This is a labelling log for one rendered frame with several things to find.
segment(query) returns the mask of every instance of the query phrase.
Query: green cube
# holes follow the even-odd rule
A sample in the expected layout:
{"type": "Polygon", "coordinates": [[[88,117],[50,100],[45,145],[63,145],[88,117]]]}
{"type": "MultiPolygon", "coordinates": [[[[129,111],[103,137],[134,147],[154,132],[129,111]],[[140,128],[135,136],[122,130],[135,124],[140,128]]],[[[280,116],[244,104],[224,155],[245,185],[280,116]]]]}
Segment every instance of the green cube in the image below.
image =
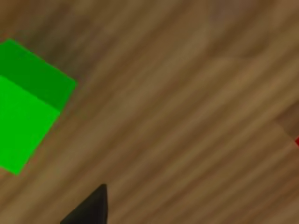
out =
{"type": "Polygon", "coordinates": [[[76,82],[13,40],[0,44],[0,166],[18,174],[76,82]]]}

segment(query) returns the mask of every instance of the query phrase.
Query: green block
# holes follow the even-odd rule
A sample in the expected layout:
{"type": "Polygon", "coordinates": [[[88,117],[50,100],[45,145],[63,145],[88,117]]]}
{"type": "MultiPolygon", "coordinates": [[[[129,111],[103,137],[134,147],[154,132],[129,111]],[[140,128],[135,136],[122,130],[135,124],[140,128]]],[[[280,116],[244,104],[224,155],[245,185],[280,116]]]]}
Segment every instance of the green block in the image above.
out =
{"type": "Polygon", "coordinates": [[[18,174],[59,117],[74,80],[8,40],[0,45],[0,166],[18,174]]]}

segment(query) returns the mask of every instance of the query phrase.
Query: brown wooden floor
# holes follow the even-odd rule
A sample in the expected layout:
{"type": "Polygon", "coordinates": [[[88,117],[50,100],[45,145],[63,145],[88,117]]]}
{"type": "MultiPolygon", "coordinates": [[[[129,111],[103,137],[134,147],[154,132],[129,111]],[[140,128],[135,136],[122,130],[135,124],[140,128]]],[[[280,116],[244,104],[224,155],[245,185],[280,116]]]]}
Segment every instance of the brown wooden floor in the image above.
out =
{"type": "Polygon", "coordinates": [[[13,37],[79,87],[1,172],[0,223],[58,224],[106,182],[109,224],[298,224],[299,3],[244,1],[33,4],[13,37]]]}

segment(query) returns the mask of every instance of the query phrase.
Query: wooden table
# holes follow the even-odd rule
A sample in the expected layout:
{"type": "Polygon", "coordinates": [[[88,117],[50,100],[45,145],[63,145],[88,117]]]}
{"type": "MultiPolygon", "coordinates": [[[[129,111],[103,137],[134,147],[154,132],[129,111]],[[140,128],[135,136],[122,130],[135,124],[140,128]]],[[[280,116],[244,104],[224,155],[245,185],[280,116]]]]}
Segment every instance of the wooden table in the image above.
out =
{"type": "Polygon", "coordinates": [[[109,224],[297,224],[278,122],[299,96],[297,2],[39,1],[13,38],[79,86],[24,171],[1,171],[0,223],[58,224],[105,182],[109,224]]]}

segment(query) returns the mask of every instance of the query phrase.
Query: black triangular object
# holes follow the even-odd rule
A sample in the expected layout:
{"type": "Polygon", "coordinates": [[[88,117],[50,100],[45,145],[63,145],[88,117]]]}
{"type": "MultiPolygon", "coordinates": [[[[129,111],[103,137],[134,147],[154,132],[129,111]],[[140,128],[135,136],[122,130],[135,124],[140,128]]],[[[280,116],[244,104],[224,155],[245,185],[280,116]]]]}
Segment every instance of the black triangular object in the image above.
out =
{"type": "Polygon", "coordinates": [[[102,184],[60,224],[107,224],[107,217],[107,185],[102,184]]]}

